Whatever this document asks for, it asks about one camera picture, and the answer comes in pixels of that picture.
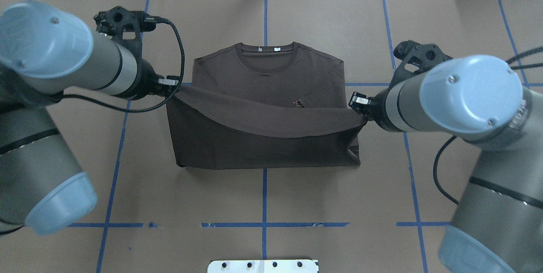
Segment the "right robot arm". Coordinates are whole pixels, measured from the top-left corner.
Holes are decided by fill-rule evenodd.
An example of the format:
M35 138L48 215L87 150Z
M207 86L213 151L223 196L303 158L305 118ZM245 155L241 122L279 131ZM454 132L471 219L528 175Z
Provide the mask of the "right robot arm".
M447 132L481 150L439 248L452 273L541 273L542 95L494 56L436 57L397 68L349 106L389 132Z

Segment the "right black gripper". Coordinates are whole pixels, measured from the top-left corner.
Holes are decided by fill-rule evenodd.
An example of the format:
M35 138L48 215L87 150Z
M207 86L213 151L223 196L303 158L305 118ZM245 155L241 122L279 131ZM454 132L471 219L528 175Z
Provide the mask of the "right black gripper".
M386 131L392 131L392 123L386 113L386 97L388 89L384 89L378 94L367 97L366 95L353 92L349 100L349 107L362 116L371 116L380 128Z

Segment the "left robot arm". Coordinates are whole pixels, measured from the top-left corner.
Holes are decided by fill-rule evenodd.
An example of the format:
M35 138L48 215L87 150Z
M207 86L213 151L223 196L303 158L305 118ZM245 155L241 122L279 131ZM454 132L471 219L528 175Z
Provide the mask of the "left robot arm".
M94 17L21 1L1 13L1 236L31 228L48 236L95 208L98 196L47 107L79 99L139 114L179 91L185 52L167 18L116 6ZM143 59L141 34L169 25L178 41L177 76Z

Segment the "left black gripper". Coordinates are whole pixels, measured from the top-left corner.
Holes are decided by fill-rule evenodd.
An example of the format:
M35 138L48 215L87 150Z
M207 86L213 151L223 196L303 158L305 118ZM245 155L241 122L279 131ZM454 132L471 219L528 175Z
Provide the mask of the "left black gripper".
M163 96L163 93L171 93L179 84L179 76L167 76L155 73L155 70L142 59L138 62L138 70L141 74L137 84L135 99L142 99L148 95Z

